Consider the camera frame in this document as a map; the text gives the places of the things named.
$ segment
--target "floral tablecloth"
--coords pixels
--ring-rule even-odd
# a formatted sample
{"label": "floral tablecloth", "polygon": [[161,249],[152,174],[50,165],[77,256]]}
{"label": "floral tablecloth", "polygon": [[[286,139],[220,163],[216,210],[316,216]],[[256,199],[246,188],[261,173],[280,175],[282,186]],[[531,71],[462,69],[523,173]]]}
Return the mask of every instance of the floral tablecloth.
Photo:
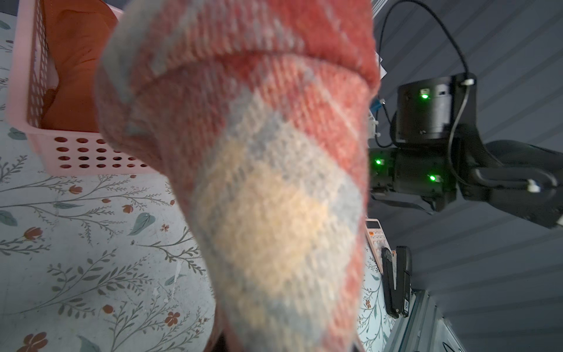
{"label": "floral tablecloth", "polygon": [[[53,177],[4,116],[16,17],[0,13],[0,350],[201,351],[215,302],[161,175]],[[358,332],[392,319],[366,244]]]}

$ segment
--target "plaid sock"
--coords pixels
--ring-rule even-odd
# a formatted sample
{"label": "plaid sock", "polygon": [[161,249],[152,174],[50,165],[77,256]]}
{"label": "plaid sock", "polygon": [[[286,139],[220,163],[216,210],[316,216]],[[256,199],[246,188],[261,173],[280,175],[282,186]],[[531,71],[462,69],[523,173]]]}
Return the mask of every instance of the plaid sock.
{"label": "plaid sock", "polygon": [[101,132],[169,177],[229,346],[350,350],[379,86],[369,9],[136,0],[104,53]]}

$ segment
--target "black stapler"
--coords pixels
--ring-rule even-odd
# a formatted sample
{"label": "black stapler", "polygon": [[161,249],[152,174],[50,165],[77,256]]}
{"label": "black stapler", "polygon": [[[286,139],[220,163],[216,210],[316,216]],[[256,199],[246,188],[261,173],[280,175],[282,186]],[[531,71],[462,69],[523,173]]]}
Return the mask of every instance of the black stapler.
{"label": "black stapler", "polygon": [[408,247],[397,246],[395,253],[395,268],[393,254],[388,248],[382,249],[381,259],[383,260],[385,309],[390,316],[397,319],[399,315],[409,316],[410,276],[413,264]]}

